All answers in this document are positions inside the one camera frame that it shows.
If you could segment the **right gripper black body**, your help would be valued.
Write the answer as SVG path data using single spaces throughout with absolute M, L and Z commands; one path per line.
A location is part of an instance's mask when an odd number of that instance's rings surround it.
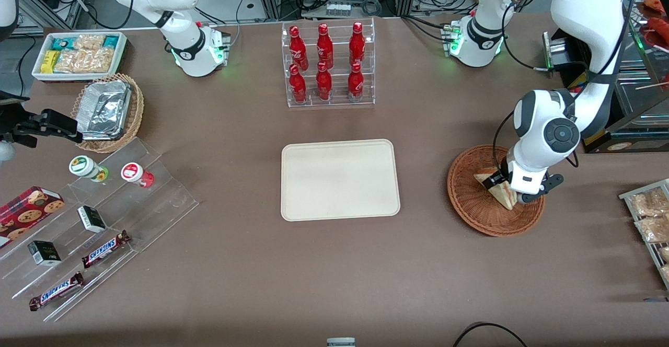
M 2 141 L 36 148 L 38 140 L 31 135 L 39 127 L 36 116 L 35 113 L 26 111 L 22 104 L 1 106 Z

